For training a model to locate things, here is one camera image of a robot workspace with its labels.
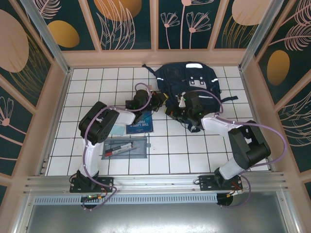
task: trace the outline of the book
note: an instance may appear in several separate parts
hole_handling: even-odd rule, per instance
[[[142,115],[141,120],[137,124],[126,126],[126,134],[151,133],[153,131],[154,131],[154,127],[152,125],[151,112],[145,112]]]

